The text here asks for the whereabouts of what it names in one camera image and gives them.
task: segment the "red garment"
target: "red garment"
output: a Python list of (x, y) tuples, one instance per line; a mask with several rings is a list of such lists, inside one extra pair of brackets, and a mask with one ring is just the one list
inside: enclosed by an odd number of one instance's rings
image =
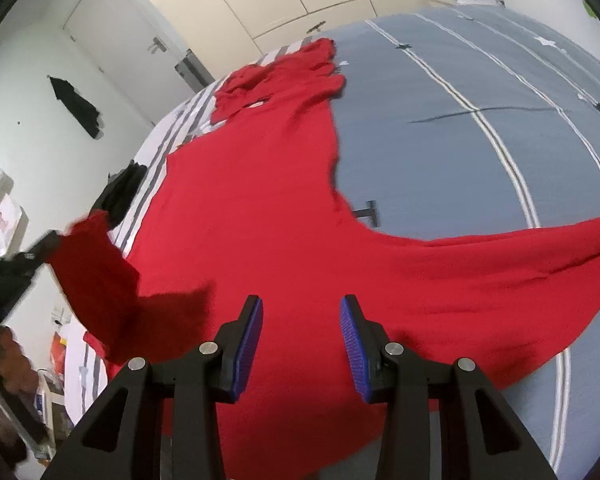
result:
[[(216, 93), (212, 119), (225, 126), (168, 157), (128, 257), (148, 306), (108, 299), (119, 285), (102, 269), (126, 264), (97, 261), (114, 258), (100, 254), (102, 234), (83, 246), (98, 251), (88, 268), (65, 267), (70, 251), (52, 259), (78, 318), (119, 364), (178, 357), (235, 319), (248, 294), (263, 298), (247, 391), (218, 406), (226, 472), (242, 480), (302, 478), (381, 432), (382, 407), (363, 404), (352, 383), (338, 323), (345, 294), (392, 340), (440, 362), (472, 357), (501, 388), (567, 347), (600, 309), (600, 218), (428, 242), (358, 222), (333, 187), (329, 98), (344, 83), (330, 75), (333, 52), (318, 40), (239, 70)], [(84, 277), (71, 287), (87, 272), (90, 286)], [(154, 312), (165, 294), (173, 307)]]

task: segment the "drawer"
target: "drawer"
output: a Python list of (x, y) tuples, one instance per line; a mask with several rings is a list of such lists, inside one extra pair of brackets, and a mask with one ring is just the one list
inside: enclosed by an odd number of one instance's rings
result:
[(254, 38), (254, 41), (261, 51), (268, 52), (316, 34), (317, 31), (311, 29), (319, 23), (324, 22), (320, 26), (320, 31), (325, 31), (340, 25), (347, 25), (347, 23), (368, 20), (375, 16), (374, 8), (369, 0), (353, 0), (302, 16)]

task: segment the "cabinet handle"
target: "cabinet handle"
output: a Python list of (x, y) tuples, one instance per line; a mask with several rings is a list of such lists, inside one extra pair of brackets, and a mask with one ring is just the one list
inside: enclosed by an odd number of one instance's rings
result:
[(326, 20), (322, 20), (320, 23), (316, 23), (312, 28), (310, 28), (306, 34), (311, 34), (312, 32), (320, 32), (320, 27), (322, 27), (326, 22)]

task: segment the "bed sheet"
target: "bed sheet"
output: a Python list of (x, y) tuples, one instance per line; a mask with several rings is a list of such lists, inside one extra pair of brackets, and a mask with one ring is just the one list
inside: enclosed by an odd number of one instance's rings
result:
[[(379, 231), (440, 238), (600, 216), (600, 62), (576, 44), (515, 12), (481, 7), (379, 18), (323, 36), (335, 40), (347, 78), (332, 101), (336, 185), (352, 209), (376, 200)], [(221, 127), (209, 117), (223, 81), (166, 116), (140, 149), (136, 161), (149, 171), (113, 233), (123, 253), (164, 179), (166, 155)], [(569, 349), (504, 394), (560, 480), (581, 480), (600, 455), (600, 313)], [(376, 441), (319, 477), (371, 479), (378, 452)]]

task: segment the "white star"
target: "white star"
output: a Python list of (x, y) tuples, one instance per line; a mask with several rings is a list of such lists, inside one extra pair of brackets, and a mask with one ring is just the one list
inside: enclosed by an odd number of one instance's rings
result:
[(546, 40), (542, 36), (536, 36), (535, 39), (538, 40), (540, 43), (542, 43), (544, 46), (547, 46), (547, 45), (555, 46), (555, 41)]

